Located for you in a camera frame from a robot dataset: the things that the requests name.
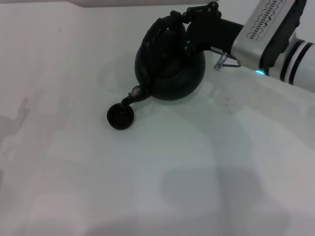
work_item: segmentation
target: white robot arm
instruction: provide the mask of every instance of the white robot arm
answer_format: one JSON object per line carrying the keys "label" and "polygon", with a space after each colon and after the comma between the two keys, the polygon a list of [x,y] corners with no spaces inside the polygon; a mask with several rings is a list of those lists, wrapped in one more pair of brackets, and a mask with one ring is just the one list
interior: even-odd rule
{"label": "white robot arm", "polygon": [[261,0],[231,54],[241,66],[315,92],[315,46],[292,34],[305,4],[306,0]]}

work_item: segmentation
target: table surface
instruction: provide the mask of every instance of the table surface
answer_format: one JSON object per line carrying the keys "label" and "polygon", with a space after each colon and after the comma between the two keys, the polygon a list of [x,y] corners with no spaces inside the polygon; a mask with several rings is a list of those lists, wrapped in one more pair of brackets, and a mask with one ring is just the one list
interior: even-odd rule
{"label": "table surface", "polygon": [[[257,1],[222,1],[244,24]],[[187,6],[0,5],[1,236],[313,236],[315,95],[213,69],[174,102],[108,108],[137,85],[158,18]],[[298,36],[315,41],[315,2]]]}

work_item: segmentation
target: teapot spout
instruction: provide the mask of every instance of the teapot spout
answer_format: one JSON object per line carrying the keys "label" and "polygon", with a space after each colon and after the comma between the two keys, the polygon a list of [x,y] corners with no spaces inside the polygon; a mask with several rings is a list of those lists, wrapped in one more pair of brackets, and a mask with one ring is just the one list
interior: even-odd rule
{"label": "teapot spout", "polygon": [[151,96],[151,93],[148,90],[148,88],[141,85],[137,85],[136,87],[132,89],[129,95],[121,101],[121,106],[126,107],[132,103],[141,102],[149,98],[150,96]]}

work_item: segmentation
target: vent slot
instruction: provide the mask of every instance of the vent slot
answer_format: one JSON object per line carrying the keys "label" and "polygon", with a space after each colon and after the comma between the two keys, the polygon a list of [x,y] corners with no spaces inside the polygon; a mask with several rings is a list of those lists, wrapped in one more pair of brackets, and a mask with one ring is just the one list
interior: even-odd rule
{"label": "vent slot", "polygon": [[258,16],[254,23],[249,26],[246,38],[260,41],[283,5],[284,0],[268,0],[267,3],[261,7],[261,11],[257,13]]}

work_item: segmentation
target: small black cup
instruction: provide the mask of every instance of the small black cup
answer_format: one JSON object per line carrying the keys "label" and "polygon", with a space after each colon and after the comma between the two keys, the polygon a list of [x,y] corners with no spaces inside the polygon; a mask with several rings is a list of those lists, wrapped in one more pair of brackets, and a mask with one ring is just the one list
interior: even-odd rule
{"label": "small black cup", "polygon": [[109,108],[107,120],[115,129],[127,129],[132,125],[134,120],[133,109],[130,106],[122,107],[120,103],[117,103]]}

